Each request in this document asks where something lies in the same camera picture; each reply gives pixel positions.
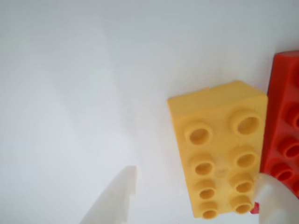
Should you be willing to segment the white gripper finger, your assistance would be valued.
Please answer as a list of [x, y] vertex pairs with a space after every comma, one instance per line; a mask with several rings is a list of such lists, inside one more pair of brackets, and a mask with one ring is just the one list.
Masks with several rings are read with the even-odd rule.
[[80, 221], [81, 224], [125, 224], [135, 195], [136, 166], [127, 166], [110, 182]]
[[279, 180], [259, 174], [256, 182], [260, 224], [298, 224], [299, 200]]

